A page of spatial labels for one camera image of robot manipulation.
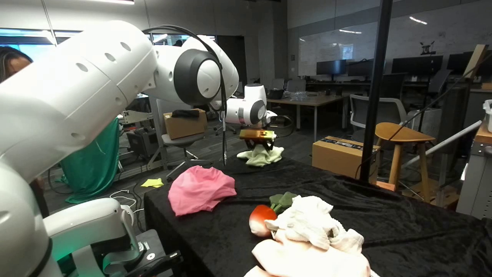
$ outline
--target floor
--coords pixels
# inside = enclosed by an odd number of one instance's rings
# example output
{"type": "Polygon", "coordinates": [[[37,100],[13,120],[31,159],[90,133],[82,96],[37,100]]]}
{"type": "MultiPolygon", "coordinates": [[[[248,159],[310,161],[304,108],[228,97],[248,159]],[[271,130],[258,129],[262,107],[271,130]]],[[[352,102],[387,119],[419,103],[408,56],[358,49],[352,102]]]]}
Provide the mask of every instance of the floor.
{"type": "MultiPolygon", "coordinates": [[[[272,108],[278,114],[287,114],[287,115],[295,115],[295,107],[294,106],[277,106],[272,108]]],[[[318,139],[323,138],[325,136],[334,136],[339,138],[349,139],[352,133],[352,130],[343,131],[341,129],[341,105],[337,103],[333,103],[326,107],[319,109],[318,111],[318,139]]],[[[284,147],[285,150],[283,152],[284,157],[289,157],[293,160],[311,164],[311,148],[313,143],[313,110],[309,108],[302,109],[302,124],[301,130],[293,132],[291,135],[285,138],[279,138],[276,141],[276,146],[284,147]]],[[[212,127],[217,125],[218,121],[209,122],[209,126],[212,127]]],[[[277,129],[275,132],[279,136],[284,136],[289,133],[289,130],[286,129],[277,129]]],[[[122,136],[122,140],[120,142],[121,146],[125,146],[127,141],[125,141],[125,135],[122,136]]],[[[239,133],[234,135],[232,132],[226,133],[227,137],[227,153],[228,155],[233,155],[241,151],[246,150],[246,145],[244,141],[239,139],[239,133]]],[[[221,158],[221,150],[222,150],[222,135],[215,136],[215,131],[212,128],[209,128],[207,134],[203,140],[200,140],[194,143],[188,150],[198,156],[200,159],[208,159],[218,161],[221,158]]],[[[406,149],[406,154],[404,155],[405,161],[414,157],[412,154],[413,149],[406,149]]],[[[168,162],[180,161],[183,159],[183,152],[180,148],[177,147],[169,147],[167,150],[168,153],[168,162]]],[[[381,169],[379,170],[379,176],[383,179],[389,176],[389,170],[391,167],[391,158],[393,156],[393,151],[391,149],[385,150],[383,155],[383,163],[381,169]]],[[[429,172],[430,177],[437,178],[438,176],[438,162],[434,162],[432,159],[429,164],[429,172]]],[[[464,167],[464,161],[459,160],[456,163],[455,168],[451,170],[449,174],[450,181],[453,181],[461,174],[461,171],[464,167]]],[[[143,197],[144,193],[152,191],[152,188],[144,188],[141,187],[145,180],[148,178],[162,178],[165,179],[165,176],[169,170],[156,169],[150,172],[144,172],[133,177],[123,179],[117,181],[113,184],[113,186],[108,189],[104,194],[100,195],[100,198],[109,197],[112,193],[120,191],[120,190],[132,190],[134,188],[135,193],[140,197],[143,197]]],[[[53,183],[54,189],[61,192],[70,191],[66,185],[62,183],[54,182],[56,178],[61,176],[61,169],[53,169],[51,172],[51,180],[53,183]]],[[[401,181],[407,185],[412,185],[420,181],[420,174],[415,167],[409,167],[408,169],[402,171],[401,181]]],[[[72,206],[65,202],[67,195],[59,194],[53,191],[50,187],[46,185],[45,188],[45,198],[48,203],[48,207],[50,213],[57,212],[59,210],[65,209],[67,207],[72,206]]],[[[133,198],[131,194],[127,193],[119,193],[118,196],[125,196],[128,198],[133,198]]],[[[128,199],[118,199],[122,204],[130,205],[133,203],[132,200],[128,199]]],[[[145,228],[145,218],[144,213],[138,212],[139,219],[142,223],[142,227],[145,228]]],[[[139,234],[141,231],[135,226],[135,233],[139,234]]]]}

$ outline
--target person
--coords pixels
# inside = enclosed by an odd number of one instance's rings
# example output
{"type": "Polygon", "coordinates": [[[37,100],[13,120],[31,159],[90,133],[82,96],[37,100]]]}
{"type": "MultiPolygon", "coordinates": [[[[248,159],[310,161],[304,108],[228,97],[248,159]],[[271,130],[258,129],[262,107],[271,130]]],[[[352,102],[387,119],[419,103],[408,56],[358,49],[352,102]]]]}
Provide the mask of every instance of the person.
{"type": "MultiPolygon", "coordinates": [[[[9,77],[21,71],[31,63],[32,59],[21,51],[9,46],[0,46],[0,83],[4,82],[9,77]]],[[[46,200],[43,196],[43,179],[38,177],[32,181],[29,186],[34,193],[39,210],[41,211],[41,215],[43,218],[47,217],[50,213],[46,200]]]]}

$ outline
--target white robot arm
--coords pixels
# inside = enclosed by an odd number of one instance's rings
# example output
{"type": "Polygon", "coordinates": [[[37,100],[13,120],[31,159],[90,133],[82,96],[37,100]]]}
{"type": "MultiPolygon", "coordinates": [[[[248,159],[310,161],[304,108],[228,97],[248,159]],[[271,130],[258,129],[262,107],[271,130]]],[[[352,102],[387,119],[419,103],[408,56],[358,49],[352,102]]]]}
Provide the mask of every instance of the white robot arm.
{"type": "Polygon", "coordinates": [[[56,236],[63,234],[60,228],[75,230],[73,224],[85,221],[43,222],[28,183],[88,145],[138,93],[207,104],[221,99],[221,72],[226,98],[236,91],[239,78],[231,60],[213,41],[202,39],[219,61],[194,38],[181,48],[154,47],[135,26],[111,21],[74,36],[0,84],[0,118],[9,123],[9,131],[0,133],[2,276],[61,276],[52,257],[57,245],[45,224],[56,236]]]}

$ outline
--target white towel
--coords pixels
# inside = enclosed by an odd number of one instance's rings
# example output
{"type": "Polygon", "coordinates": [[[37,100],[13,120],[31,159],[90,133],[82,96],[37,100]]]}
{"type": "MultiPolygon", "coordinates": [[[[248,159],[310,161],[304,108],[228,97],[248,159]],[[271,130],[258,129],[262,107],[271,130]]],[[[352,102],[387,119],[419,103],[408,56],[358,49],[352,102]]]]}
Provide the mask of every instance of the white towel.
{"type": "Polygon", "coordinates": [[[285,230],[288,239],[310,242],[321,249],[330,246],[347,253],[361,253],[364,237],[355,230],[345,230],[330,215],[333,206],[316,196],[297,196],[292,206],[276,220],[265,220],[268,229],[285,230]]]}
{"type": "Polygon", "coordinates": [[[274,146],[267,151],[263,145],[256,145],[253,151],[241,152],[237,155],[240,159],[247,159],[249,166],[263,167],[271,163],[276,163],[282,159],[283,147],[274,146]]]}

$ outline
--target yellow cloth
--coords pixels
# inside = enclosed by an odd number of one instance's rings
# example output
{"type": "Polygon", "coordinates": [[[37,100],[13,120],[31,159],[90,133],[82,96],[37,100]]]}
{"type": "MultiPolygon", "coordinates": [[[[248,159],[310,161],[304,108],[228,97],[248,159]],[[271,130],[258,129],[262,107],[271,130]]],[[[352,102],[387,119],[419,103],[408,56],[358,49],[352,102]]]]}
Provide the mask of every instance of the yellow cloth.
{"type": "Polygon", "coordinates": [[[142,184],[142,187],[154,187],[154,188],[159,188],[163,186],[164,184],[162,183],[162,179],[147,179],[145,183],[142,184]]]}

